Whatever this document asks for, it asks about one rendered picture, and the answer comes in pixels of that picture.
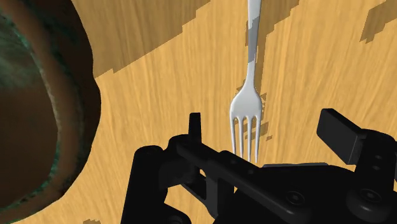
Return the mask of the silver fork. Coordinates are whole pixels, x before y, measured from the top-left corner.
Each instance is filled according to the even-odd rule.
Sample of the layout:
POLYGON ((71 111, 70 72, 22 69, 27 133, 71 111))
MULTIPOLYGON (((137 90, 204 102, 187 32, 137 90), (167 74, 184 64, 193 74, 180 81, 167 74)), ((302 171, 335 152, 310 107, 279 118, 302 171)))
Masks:
POLYGON ((232 152, 244 154, 243 120, 247 120, 247 160, 251 160, 251 130, 253 119, 256 120, 254 161, 258 161, 260 142, 260 120, 262 102, 259 93, 254 87, 256 52, 258 43, 258 31, 261 14, 261 0, 247 0, 247 25, 248 25, 248 60, 246 79, 230 103, 230 133, 232 140, 232 152))

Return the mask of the brown bowl with green glaze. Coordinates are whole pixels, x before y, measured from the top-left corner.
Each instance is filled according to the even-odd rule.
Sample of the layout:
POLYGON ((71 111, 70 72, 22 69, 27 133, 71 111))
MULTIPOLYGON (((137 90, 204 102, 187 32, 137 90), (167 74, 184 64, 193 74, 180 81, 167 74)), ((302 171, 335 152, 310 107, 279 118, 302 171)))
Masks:
POLYGON ((0 0, 0 224, 68 191, 100 117, 92 49, 72 0, 0 0))

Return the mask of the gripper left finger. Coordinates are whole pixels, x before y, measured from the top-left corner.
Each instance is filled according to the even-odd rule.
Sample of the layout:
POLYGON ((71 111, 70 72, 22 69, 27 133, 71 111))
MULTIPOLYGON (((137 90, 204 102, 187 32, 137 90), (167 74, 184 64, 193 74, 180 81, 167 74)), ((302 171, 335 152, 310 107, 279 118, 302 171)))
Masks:
POLYGON ((143 146, 135 154, 120 224, 192 224, 165 203, 181 185, 207 208, 213 224, 309 224, 310 208, 298 192, 264 185, 265 171, 202 143, 200 113, 189 131, 169 139, 166 149, 143 146))

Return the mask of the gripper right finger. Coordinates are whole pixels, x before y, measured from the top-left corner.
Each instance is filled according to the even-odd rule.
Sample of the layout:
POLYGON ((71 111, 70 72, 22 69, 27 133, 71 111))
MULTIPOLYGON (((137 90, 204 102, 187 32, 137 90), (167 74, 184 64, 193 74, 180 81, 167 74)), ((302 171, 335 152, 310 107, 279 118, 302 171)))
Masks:
POLYGON ((350 212, 367 223, 397 224, 397 141, 332 108, 321 110, 316 134, 345 164, 356 166, 346 195, 350 212))

